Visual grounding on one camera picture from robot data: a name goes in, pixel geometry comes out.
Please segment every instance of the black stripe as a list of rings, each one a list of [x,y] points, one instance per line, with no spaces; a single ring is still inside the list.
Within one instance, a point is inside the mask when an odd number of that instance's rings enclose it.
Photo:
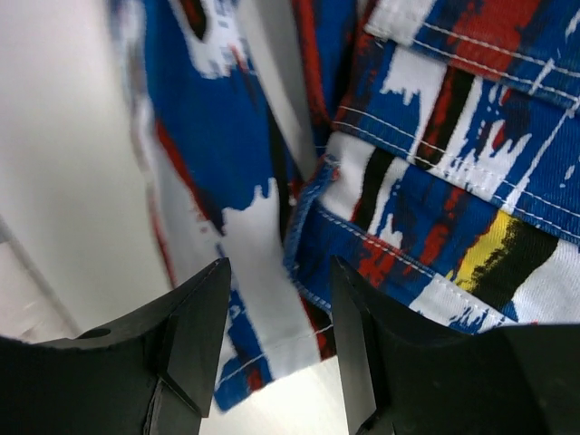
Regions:
[[[371,225],[382,180],[387,170],[389,170],[393,159],[394,156],[390,152],[375,148],[366,165],[362,182],[362,194],[356,204],[352,219],[353,223],[364,231],[368,231]]]
[[[440,93],[435,101],[423,140],[431,146],[421,143],[417,149],[415,164],[422,169],[430,169],[437,165],[447,149],[451,135],[457,126],[469,97],[475,76],[458,68],[448,67],[441,84]]]
[[[521,220],[507,227],[504,248],[496,249],[485,265],[476,267],[473,295],[501,310],[516,290],[556,250],[558,239]]]
[[[275,183],[278,186],[279,204],[279,231],[280,241],[284,242],[284,235],[292,208],[290,207],[290,188],[288,187],[288,177],[286,173],[285,141],[282,132],[278,128],[278,123],[274,118],[272,110],[268,106],[268,131],[270,139],[270,161],[272,163],[272,173]]]

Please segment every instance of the fabric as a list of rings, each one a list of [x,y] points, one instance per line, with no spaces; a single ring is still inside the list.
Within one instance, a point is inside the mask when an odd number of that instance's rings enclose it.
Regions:
[[[286,146],[237,1],[111,2],[170,279],[232,264],[219,407],[334,355],[332,255],[469,334],[578,322],[580,2],[292,7],[312,177]]]

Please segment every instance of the patterned fabric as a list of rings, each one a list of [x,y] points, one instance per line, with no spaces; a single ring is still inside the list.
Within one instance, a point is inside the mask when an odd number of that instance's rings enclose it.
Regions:
[[[580,1],[292,6],[314,175],[288,151],[236,1],[111,2],[171,282],[232,263],[219,407],[334,355],[332,255],[466,333],[578,322]]]

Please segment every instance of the black robotic claw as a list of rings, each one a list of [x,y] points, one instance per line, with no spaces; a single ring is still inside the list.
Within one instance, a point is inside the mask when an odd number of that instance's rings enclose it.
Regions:
[[[333,322],[350,433],[580,433],[580,327],[457,333],[340,259]]]
[[[197,434],[227,315],[227,260],[75,340],[0,338],[0,433]]]

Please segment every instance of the cloth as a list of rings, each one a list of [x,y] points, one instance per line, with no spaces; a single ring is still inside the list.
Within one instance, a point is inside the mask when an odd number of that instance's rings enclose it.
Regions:
[[[333,255],[462,332],[579,321],[580,1],[293,0],[314,174],[237,3],[111,2],[170,279],[232,264],[220,408],[335,354]]]

